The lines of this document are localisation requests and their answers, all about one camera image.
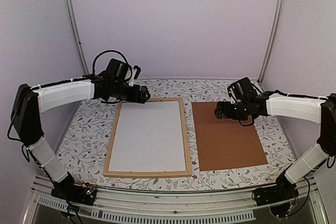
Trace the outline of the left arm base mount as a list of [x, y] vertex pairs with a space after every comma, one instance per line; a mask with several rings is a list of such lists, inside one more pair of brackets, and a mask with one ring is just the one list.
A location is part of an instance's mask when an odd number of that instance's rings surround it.
[[69, 202], [93, 206], [97, 188], [89, 183], [76, 185], [72, 180], [63, 180], [60, 183], [55, 183], [51, 195]]

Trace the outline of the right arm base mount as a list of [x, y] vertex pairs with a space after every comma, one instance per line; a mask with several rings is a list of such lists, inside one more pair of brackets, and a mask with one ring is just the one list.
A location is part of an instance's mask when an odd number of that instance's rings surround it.
[[285, 180], [277, 180], [276, 184], [271, 187], [258, 187], [252, 194], [251, 198], [257, 206], [277, 203], [284, 200], [289, 200], [299, 196], [296, 184], [292, 184]]

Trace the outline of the brown frame backing board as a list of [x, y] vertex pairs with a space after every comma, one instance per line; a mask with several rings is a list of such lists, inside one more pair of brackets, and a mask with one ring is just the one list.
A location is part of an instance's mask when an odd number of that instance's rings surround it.
[[195, 137], [201, 172], [268, 164], [254, 126], [219, 120], [215, 102], [193, 102]]

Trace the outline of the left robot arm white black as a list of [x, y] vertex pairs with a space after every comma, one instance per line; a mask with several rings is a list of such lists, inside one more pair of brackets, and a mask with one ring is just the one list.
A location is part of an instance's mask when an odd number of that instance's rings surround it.
[[84, 194], [88, 185], [77, 186], [73, 176], [57, 158], [44, 131], [45, 115], [89, 100], [110, 104], [126, 101], [144, 104], [151, 97], [146, 86], [135, 84], [141, 69], [126, 61], [111, 59], [100, 73], [93, 71], [79, 78], [30, 86], [21, 84], [16, 93], [8, 127], [8, 139], [21, 142], [27, 160], [33, 159], [51, 180], [54, 189], [67, 200], [78, 192]]

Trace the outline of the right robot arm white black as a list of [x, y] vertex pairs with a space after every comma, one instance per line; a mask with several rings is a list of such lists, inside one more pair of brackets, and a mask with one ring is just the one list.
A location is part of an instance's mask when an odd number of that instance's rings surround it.
[[335, 157], [335, 93], [313, 96], [280, 90], [261, 91], [248, 77], [230, 84], [227, 92], [230, 100], [216, 104], [217, 119], [231, 119], [249, 127], [259, 117], [276, 117], [281, 125], [298, 121], [301, 130], [313, 127], [309, 133], [316, 140], [278, 175], [276, 186], [271, 190], [276, 201], [284, 200], [291, 194], [292, 185]]

